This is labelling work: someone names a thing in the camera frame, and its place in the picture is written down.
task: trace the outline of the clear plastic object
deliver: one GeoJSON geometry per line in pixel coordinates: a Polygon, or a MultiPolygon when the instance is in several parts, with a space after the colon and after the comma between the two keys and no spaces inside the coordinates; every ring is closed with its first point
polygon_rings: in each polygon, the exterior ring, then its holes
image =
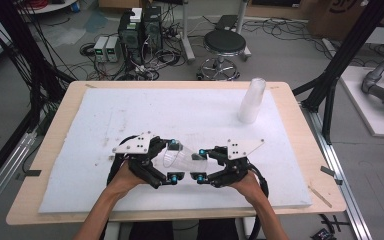
{"type": "Polygon", "coordinates": [[[164,167],[173,167],[182,171],[205,172],[207,169],[207,159],[199,154],[192,152],[180,141],[172,140],[164,154],[164,167]]]}
{"type": "Polygon", "coordinates": [[[249,84],[248,91],[239,108],[238,118],[246,124],[254,123],[260,112],[266,81],[262,78],[254,78],[249,84]]]}

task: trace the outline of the white board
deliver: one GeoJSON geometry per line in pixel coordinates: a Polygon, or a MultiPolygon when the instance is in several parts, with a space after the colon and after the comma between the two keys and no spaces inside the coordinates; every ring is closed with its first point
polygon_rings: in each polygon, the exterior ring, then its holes
{"type": "MultiPolygon", "coordinates": [[[[178,139],[194,151],[226,146],[228,139],[264,139],[251,155],[268,181],[274,207],[311,205],[295,155],[270,91],[257,121],[237,119],[245,90],[89,89],[56,159],[39,212],[88,212],[104,189],[112,148],[126,137],[146,131],[178,139]]],[[[154,166],[166,173],[163,152],[154,166]]],[[[209,160],[207,172],[221,170],[209,160]]],[[[198,185],[189,173],[176,186],[157,190],[140,185],[115,210],[167,210],[250,207],[236,190],[198,185]]]]}
{"type": "MultiPolygon", "coordinates": [[[[341,81],[370,133],[376,137],[384,137],[384,104],[379,98],[361,91],[364,77],[372,70],[373,68],[348,67],[342,74],[341,81]]],[[[378,86],[384,88],[384,72],[378,86]]]]}

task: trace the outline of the translucent cup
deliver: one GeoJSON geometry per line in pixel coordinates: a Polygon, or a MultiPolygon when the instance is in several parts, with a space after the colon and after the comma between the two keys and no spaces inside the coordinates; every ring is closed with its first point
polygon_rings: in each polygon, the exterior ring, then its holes
{"type": "Polygon", "coordinates": [[[199,154],[192,152],[180,141],[172,140],[164,154],[164,167],[173,167],[182,171],[205,172],[207,169],[207,159],[199,154]]]}

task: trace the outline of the person's hand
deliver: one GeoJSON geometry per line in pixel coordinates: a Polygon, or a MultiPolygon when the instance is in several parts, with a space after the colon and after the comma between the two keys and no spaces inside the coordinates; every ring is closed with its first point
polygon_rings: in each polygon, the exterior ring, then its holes
{"type": "Polygon", "coordinates": [[[232,183],[230,187],[236,189],[251,204],[254,204],[262,196],[265,198],[254,172],[250,170],[248,170],[248,174],[241,181],[232,183]]]}
{"type": "Polygon", "coordinates": [[[117,198],[120,199],[131,189],[144,183],[146,182],[138,178],[129,170],[129,161],[125,160],[105,191],[116,195],[117,198]]]}

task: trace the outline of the stool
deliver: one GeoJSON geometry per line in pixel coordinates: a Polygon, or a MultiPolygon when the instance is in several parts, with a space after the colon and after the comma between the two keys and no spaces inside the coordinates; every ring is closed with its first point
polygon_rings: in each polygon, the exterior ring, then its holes
{"type": "Polygon", "coordinates": [[[197,73],[198,80],[204,77],[211,80],[233,80],[239,77],[236,65],[224,57],[237,56],[244,52],[245,39],[229,30],[214,30],[204,37],[204,47],[217,54],[217,58],[205,60],[197,73]]]}

